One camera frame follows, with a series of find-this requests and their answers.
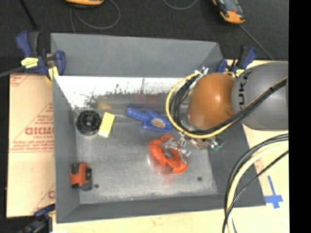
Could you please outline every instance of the blue tape cross marker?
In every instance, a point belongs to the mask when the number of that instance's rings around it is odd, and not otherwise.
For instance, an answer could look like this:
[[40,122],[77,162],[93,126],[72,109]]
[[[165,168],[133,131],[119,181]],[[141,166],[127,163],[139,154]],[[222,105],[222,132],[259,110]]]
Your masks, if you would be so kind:
[[284,200],[281,195],[276,195],[276,191],[274,190],[270,175],[268,175],[268,180],[271,186],[272,195],[264,196],[264,200],[266,203],[272,203],[274,209],[280,208],[279,203],[283,202]]

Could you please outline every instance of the black cord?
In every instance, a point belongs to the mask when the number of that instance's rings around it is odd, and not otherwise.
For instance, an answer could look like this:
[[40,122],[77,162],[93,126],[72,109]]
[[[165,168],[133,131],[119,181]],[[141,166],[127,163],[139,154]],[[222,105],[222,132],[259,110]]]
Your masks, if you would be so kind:
[[267,97],[269,97],[275,91],[285,86],[287,82],[287,79],[284,79],[283,81],[273,85],[272,87],[270,87],[270,89],[268,89],[266,92],[261,94],[251,105],[246,106],[245,108],[237,112],[235,115],[225,120],[224,122],[216,125],[213,128],[210,128],[207,130],[189,130],[186,127],[184,127],[184,125],[181,123],[178,115],[179,115],[180,105],[182,101],[184,100],[182,99],[182,97],[185,95],[185,93],[187,92],[187,90],[189,89],[189,87],[195,81],[196,78],[197,76],[194,76],[189,81],[186,81],[185,84],[177,91],[177,93],[172,98],[173,103],[171,104],[170,108],[173,108],[173,117],[177,125],[181,127],[184,131],[187,131],[189,133],[194,133],[197,135],[205,135],[205,134],[213,133],[216,130],[223,128],[225,125],[228,125],[228,124],[234,125],[235,123],[237,123],[238,121],[242,120],[247,115],[249,115],[253,110],[255,110]]
[[240,191],[239,193],[236,195],[236,197],[234,198],[234,200],[232,201],[230,207],[228,208],[228,211],[225,214],[225,219],[223,222],[223,230],[222,232],[225,233],[225,226],[227,224],[228,218],[235,206],[235,204],[237,203],[237,201],[239,200],[239,198],[241,197],[241,195],[243,194],[243,192],[249,187],[249,185],[254,182],[260,175],[262,175],[265,171],[267,171],[268,169],[270,169],[273,165],[275,165],[278,161],[280,161],[282,158],[284,158],[287,154],[289,153],[289,150],[287,150],[286,152],[284,152],[283,154],[281,154],[280,156],[278,156],[274,161],[272,161],[268,166],[266,166],[262,171],[260,171],[251,181],[249,181]]
[[72,15],[73,13],[75,14],[75,16],[79,19],[79,21],[81,23],[83,23],[84,25],[86,25],[87,27],[89,28],[92,28],[92,29],[96,29],[96,30],[107,30],[107,29],[111,29],[112,27],[114,27],[115,25],[117,25],[117,23],[120,21],[120,18],[121,18],[121,12],[120,12],[120,9],[119,7],[117,6],[117,4],[113,1],[113,0],[108,0],[110,3],[112,3],[117,11],[118,11],[118,18],[116,19],[116,21],[108,26],[102,26],[102,27],[98,27],[98,26],[94,26],[94,25],[91,25],[89,23],[87,23],[86,21],[84,21],[78,14],[77,10],[75,8],[70,8],[70,12],[69,12],[69,19],[70,19],[70,24],[71,24],[71,28],[73,30],[74,33],[76,33],[76,29],[74,27],[74,24],[73,24],[73,18],[72,18]]
[[37,30],[38,29],[38,25],[36,24],[35,20],[33,19],[32,15],[30,14],[30,11],[28,10],[24,0],[19,0],[21,6],[23,7],[23,9],[25,10],[29,20],[31,21],[31,24],[33,26],[33,30]]
[[[166,2],[166,0],[162,0],[168,7],[170,7],[171,9],[174,10],[188,10],[190,8],[192,8],[197,2],[198,0],[195,0],[193,3],[191,3],[190,5],[186,6],[186,7],[175,7],[170,5],[168,2]],[[264,53],[271,59],[274,60],[272,58],[272,56],[267,52],[267,50],[258,42],[258,40],[256,40],[251,34],[250,32],[248,32],[241,24],[239,24],[239,27],[261,48],[262,51],[264,51]]]
[[[276,143],[276,142],[280,142],[280,141],[286,141],[289,139],[289,134],[288,133],[285,133],[285,134],[281,134],[281,135],[277,135],[275,137],[272,137],[272,138],[269,138],[257,145],[255,145],[254,147],[252,147],[251,149],[249,149],[238,161],[237,163],[235,164],[235,166],[232,168],[232,171],[229,175],[229,179],[228,179],[228,182],[227,182],[227,188],[226,188],[226,191],[225,191],[225,194],[228,194],[229,193],[229,190],[231,188],[231,183],[236,175],[236,173],[239,171],[239,169],[241,168],[241,166],[246,162],[248,161],[251,156],[257,151],[259,150],[260,148],[266,146],[266,145],[269,145],[269,144],[272,144],[272,143]],[[227,205],[227,196],[225,196],[225,205]]]
[[12,74],[12,73],[20,72],[20,71],[22,71],[23,69],[24,69],[23,67],[17,67],[17,68],[14,68],[14,69],[11,69],[11,70],[2,72],[2,73],[0,73],[0,78],[5,77],[5,76],[8,76],[8,75],[10,75],[10,74]]

